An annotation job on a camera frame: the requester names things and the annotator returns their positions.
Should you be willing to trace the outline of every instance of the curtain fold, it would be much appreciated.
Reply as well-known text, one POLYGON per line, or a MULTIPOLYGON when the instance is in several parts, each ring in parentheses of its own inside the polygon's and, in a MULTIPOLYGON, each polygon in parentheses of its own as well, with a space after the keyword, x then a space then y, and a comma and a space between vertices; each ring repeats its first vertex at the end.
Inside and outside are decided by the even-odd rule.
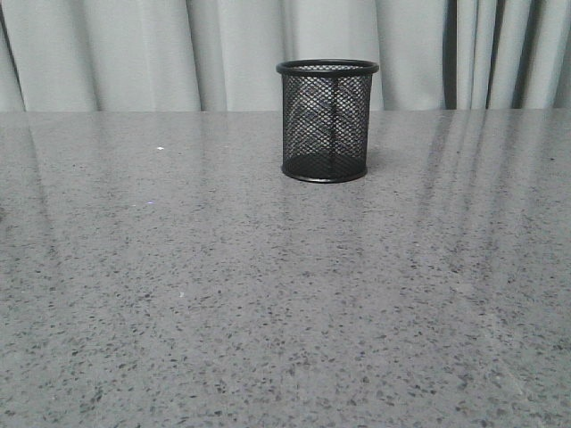
POLYGON ((568 107, 570 27, 571 0, 0 0, 0 111, 279 110, 276 63, 327 57, 380 63, 373 110, 568 107))

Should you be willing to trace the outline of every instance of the table surface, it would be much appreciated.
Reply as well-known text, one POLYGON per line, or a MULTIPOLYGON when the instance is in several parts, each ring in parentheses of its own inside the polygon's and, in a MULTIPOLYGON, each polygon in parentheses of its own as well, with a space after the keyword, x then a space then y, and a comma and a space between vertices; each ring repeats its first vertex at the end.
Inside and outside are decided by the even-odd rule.
POLYGON ((0 115, 0 425, 568 427, 571 111, 0 115))

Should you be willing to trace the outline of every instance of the mesh pencil holder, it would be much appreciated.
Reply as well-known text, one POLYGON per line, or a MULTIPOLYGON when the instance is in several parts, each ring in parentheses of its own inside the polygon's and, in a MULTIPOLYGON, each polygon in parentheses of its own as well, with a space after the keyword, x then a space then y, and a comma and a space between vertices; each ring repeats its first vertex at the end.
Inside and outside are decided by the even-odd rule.
POLYGON ((284 88, 284 161, 289 177, 341 183, 367 173, 374 62, 300 60, 276 71, 284 88))

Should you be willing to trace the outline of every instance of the gray speckled countertop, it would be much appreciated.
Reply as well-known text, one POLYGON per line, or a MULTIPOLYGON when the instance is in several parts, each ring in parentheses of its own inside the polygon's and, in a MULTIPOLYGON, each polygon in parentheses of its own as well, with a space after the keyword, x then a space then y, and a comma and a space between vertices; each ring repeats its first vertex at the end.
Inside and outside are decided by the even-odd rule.
POLYGON ((571 111, 0 115, 0 426, 571 426, 571 111))

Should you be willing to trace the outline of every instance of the gray curtain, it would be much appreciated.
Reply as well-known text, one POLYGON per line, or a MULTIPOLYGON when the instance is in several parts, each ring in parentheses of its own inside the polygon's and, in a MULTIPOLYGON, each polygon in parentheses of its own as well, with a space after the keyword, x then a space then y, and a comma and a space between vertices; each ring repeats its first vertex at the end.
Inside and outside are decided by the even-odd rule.
POLYGON ((379 62, 371 108, 571 106, 571 0, 0 0, 0 111, 259 111, 277 62, 379 62))

